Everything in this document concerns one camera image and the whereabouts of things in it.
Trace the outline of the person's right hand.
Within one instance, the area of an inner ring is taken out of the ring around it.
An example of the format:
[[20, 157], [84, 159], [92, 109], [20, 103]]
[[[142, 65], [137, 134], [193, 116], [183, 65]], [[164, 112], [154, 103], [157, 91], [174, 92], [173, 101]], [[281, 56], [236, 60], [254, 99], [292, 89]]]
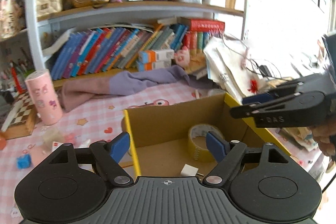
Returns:
[[322, 153], [328, 157], [335, 156], [335, 145], [330, 141], [330, 138], [335, 136], [335, 119], [329, 119], [319, 126], [313, 126], [310, 130]]

